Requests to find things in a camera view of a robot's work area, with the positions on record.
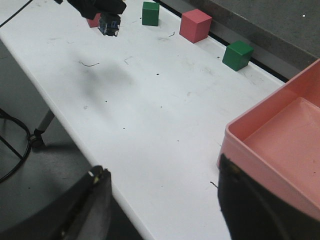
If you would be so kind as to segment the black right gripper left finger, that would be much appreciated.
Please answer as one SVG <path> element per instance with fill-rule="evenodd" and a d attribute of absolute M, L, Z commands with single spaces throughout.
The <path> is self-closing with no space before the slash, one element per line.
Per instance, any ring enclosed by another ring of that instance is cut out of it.
<path fill-rule="evenodd" d="M 111 223 L 112 178 L 94 166 L 50 205 L 0 233 L 2 240 L 105 240 Z"/>

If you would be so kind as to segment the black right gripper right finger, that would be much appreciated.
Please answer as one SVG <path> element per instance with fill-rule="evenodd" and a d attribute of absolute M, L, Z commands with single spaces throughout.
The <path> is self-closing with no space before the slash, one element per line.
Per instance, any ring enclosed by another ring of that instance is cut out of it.
<path fill-rule="evenodd" d="M 320 222 L 287 204 L 224 154 L 217 197 L 233 240 L 318 240 Z"/>

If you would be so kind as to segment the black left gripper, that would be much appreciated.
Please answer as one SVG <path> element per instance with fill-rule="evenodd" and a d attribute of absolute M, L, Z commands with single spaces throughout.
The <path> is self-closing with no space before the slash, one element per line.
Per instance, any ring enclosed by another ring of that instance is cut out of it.
<path fill-rule="evenodd" d="M 67 2 L 86 19 L 94 19 L 98 13 L 121 15 L 127 7 L 123 0 L 68 0 Z"/>

